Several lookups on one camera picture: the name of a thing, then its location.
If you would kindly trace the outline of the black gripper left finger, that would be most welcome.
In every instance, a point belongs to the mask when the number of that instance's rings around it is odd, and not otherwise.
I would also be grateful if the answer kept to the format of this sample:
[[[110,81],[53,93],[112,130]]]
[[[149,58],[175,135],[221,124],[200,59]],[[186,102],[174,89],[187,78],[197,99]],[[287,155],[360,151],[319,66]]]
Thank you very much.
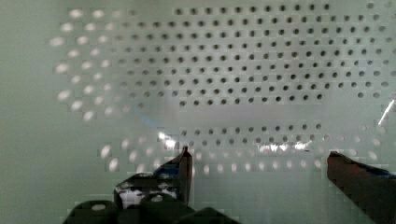
[[[63,224],[240,224],[212,207],[191,208],[191,181],[192,155],[183,147],[155,171],[117,184],[113,200],[76,205]]]

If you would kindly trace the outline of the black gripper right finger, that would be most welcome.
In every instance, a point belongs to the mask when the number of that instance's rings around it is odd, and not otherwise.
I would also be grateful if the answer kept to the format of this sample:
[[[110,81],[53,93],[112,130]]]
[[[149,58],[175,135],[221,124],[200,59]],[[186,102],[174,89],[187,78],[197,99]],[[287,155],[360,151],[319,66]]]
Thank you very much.
[[[332,151],[327,177],[375,224],[395,224],[396,179],[389,171]]]

